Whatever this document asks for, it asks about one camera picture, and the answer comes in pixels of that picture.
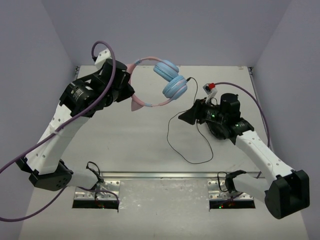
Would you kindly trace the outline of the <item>pink blue cat-ear headphones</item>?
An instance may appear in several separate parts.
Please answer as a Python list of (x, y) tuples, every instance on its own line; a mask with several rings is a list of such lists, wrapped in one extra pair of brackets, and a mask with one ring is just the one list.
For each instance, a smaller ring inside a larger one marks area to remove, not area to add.
[(131, 96), (131, 111), (137, 111), (143, 107), (153, 108), (162, 107), (170, 102), (177, 100), (188, 89), (187, 80), (179, 74), (179, 68), (168, 60), (163, 60), (155, 56), (148, 56), (136, 60), (133, 64), (127, 67), (127, 72), (130, 77), (133, 75), (135, 68), (144, 61), (156, 61), (157, 63), (153, 67), (153, 71), (161, 78), (167, 81), (166, 86), (162, 90), (162, 94), (167, 98), (166, 101), (157, 104), (149, 104), (139, 99), (135, 94)]

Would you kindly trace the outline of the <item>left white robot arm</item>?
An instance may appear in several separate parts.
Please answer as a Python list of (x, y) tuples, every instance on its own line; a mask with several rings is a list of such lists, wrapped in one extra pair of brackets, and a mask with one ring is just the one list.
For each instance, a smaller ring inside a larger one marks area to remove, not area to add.
[(40, 140), (52, 138), (16, 163), (22, 171), (30, 173), (29, 181), (34, 187), (48, 191), (58, 191), (66, 186), (95, 190), (102, 183), (102, 177), (93, 169), (71, 170), (61, 157), (78, 130), (95, 112), (133, 95), (135, 91), (129, 79), (125, 64), (107, 59), (101, 69), (66, 87)]

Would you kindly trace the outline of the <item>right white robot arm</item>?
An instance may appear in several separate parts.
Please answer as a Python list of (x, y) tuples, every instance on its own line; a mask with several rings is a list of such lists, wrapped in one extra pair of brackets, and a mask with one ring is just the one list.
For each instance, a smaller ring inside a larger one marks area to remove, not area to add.
[(304, 170), (284, 163), (258, 136), (254, 127), (241, 117), (238, 95), (224, 93), (219, 104), (196, 99), (178, 119), (194, 125), (208, 123), (219, 140), (230, 140), (242, 150), (263, 175), (250, 176), (244, 170), (228, 173), (224, 189), (229, 195), (246, 193), (265, 203), (276, 219), (282, 219), (310, 206), (310, 178)]

